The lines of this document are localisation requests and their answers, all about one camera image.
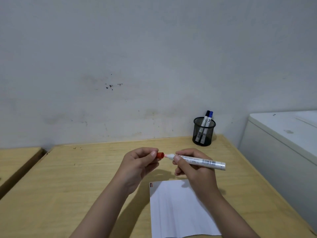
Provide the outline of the blue capped marker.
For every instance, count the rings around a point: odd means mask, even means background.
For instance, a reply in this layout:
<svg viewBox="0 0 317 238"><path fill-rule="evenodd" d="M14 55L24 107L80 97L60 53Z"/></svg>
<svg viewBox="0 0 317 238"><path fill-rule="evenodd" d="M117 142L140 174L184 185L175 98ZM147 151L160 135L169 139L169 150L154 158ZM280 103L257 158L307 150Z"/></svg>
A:
<svg viewBox="0 0 317 238"><path fill-rule="evenodd" d="M201 144L204 144L205 143L205 139L206 139L206 135L207 135L207 132L208 132L208 127L210 126L210 124L212 123L212 115L213 115L213 112L212 111L210 111L210 113L209 113L209 118L208 118L208 120L207 120L207 122L206 122L206 124L205 124L205 128L204 128L204 130L203 130L203 134L202 134L202 137L201 137L201 141L200 141L200 143Z"/></svg>

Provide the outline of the white marker pen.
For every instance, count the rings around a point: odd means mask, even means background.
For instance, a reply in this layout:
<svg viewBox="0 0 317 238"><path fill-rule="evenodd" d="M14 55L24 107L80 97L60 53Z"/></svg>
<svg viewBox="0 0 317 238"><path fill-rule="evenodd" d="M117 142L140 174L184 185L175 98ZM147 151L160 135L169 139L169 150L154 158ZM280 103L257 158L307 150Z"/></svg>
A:
<svg viewBox="0 0 317 238"><path fill-rule="evenodd" d="M226 170L226 164L224 162L201 159L201 158L190 157L190 156L181 156L181 155L179 156L182 157L190 165L196 165L196 166L212 168L212 169L217 169L222 171Z"/></svg>

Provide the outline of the person's right forearm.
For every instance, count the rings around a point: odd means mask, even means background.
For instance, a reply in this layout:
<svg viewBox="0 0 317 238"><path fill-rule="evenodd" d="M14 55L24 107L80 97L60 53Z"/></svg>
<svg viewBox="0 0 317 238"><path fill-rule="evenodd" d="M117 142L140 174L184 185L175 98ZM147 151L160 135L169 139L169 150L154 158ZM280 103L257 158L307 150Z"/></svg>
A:
<svg viewBox="0 0 317 238"><path fill-rule="evenodd" d="M223 238L260 238L220 192L196 192Z"/></svg>

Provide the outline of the wooden side table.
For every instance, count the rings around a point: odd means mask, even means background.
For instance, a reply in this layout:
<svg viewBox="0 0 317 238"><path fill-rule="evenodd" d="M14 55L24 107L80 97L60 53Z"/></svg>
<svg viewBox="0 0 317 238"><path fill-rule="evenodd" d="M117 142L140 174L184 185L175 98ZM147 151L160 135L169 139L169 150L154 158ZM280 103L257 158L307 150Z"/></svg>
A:
<svg viewBox="0 0 317 238"><path fill-rule="evenodd" d="M0 148L0 200L46 153L41 147Z"/></svg>

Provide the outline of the white paper sheet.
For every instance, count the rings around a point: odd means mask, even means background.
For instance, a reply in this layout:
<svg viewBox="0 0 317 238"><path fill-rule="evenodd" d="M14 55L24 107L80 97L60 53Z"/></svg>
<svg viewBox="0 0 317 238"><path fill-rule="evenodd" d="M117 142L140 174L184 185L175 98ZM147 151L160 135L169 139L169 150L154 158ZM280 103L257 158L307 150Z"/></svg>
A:
<svg viewBox="0 0 317 238"><path fill-rule="evenodd" d="M149 191L152 238L221 235L187 179L150 182Z"/></svg>

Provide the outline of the black capped marker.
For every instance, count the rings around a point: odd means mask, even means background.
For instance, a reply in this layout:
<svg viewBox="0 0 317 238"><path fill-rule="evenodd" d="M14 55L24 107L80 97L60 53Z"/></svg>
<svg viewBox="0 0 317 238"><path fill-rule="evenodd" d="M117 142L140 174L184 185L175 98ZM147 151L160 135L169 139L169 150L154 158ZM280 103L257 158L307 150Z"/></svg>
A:
<svg viewBox="0 0 317 238"><path fill-rule="evenodd" d="M210 111L208 110L208 111L206 112L205 116L204 116L204 119L202 120L202 122L201 122L201 124L200 124L200 126L202 126L202 127L199 127L199 130L198 130L197 135L196 135L196 138L195 138L195 141L196 141L196 142L198 142L198 141L200 140L200 137L201 137L202 132L203 132L203 130L204 130L204 126L205 126L205 124L206 124L206 122L207 122L207 120L208 120L208 118L209 118L209 113L210 113Z"/></svg>

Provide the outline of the white cabinet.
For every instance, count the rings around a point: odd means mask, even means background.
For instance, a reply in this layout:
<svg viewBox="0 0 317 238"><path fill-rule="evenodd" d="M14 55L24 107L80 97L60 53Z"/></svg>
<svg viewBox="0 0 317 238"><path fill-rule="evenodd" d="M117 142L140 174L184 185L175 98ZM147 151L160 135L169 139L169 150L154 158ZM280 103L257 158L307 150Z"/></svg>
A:
<svg viewBox="0 0 317 238"><path fill-rule="evenodd" d="M317 110L250 114L239 150L317 233Z"/></svg>

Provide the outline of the person's left forearm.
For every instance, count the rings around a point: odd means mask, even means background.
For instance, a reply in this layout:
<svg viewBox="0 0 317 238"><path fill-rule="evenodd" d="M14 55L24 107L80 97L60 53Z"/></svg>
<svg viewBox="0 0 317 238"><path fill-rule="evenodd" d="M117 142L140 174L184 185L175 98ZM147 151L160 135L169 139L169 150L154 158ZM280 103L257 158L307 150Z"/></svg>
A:
<svg viewBox="0 0 317 238"><path fill-rule="evenodd" d="M109 238L128 196L124 185L109 184L69 238Z"/></svg>

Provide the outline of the person's right hand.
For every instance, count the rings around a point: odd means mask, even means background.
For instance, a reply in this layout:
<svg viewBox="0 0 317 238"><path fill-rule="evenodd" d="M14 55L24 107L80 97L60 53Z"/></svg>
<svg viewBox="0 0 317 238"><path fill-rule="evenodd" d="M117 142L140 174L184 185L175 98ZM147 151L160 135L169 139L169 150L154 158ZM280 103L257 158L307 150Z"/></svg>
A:
<svg viewBox="0 0 317 238"><path fill-rule="evenodd" d="M176 155L211 160L206 154L195 148L176 151ZM195 165L190 165L189 168L179 168L174 161L172 163L177 166L175 176L185 175L200 201L206 202L207 200L220 200L223 198L218 189L216 174L213 169Z"/></svg>

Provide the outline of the person's left hand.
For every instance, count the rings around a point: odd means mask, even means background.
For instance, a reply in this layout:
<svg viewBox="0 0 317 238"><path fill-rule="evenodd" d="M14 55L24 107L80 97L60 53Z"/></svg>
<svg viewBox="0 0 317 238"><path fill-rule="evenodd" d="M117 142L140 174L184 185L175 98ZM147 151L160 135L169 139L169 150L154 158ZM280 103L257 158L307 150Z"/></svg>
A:
<svg viewBox="0 0 317 238"><path fill-rule="evenodd" d="M141 158L158 148L141 147L125 154L113 180L125 195L132 194L143 178L159 166L159 160L153 164L141 164Z"/></svg>

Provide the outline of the black mesh pen holder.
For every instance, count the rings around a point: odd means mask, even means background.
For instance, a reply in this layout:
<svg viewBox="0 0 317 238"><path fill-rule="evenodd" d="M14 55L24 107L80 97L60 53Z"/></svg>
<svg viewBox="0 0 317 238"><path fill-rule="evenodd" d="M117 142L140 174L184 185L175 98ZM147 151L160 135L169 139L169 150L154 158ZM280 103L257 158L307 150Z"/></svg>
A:
<svg viewBox="0 0 317 238"><path fill-rule="evenodd" d="M213 130L216 126L216 123L209 116L197 117L193 120L193 122L193 143L202 147L211 145Z"/></svg>

